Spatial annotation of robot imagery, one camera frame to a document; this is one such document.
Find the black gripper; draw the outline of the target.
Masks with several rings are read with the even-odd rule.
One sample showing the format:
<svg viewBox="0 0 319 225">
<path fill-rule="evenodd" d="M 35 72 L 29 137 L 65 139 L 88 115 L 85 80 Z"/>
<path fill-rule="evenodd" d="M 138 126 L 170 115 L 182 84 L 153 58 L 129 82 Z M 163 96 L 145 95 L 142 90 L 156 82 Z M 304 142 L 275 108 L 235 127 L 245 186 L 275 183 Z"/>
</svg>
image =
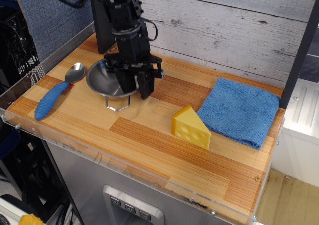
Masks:
<svg viewBox="0 0 319 225">
<path fill-rule="evenodd" d="M 106 68 L 114 72 L 124 94 L 137 89 L 135 76 L 139 85 L 140 95 L 147 99 L 154 91 L 155 78 L 164 78 L 161 67 L 162 59 L 151 55 L 148 31 L 145 27 L 134 27 L 127 30 L 112 30 L 115 36 L 118 53 L 106 53 Z"/>
</svg>

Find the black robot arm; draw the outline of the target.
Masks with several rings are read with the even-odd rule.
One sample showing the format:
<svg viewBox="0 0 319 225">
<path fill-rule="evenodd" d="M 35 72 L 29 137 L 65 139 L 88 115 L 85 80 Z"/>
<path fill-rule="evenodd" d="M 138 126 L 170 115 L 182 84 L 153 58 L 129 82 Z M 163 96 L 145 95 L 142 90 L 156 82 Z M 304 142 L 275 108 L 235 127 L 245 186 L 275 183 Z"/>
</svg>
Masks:
<svg viewBox="0 0 319 225">
<path fill-rule="evenodd" d="M 151 55 L 150 38 L 147 31 L 149 20 L 141 17 L 144 12 L 139 0 L 101 0 L 118 53 L 105 54 L 106 70 L 115 74 L 125 93 L 135 88 L 142 99 L 154 91 L 155 78 L 165 76 L 162 59 Z"/>
</svg>

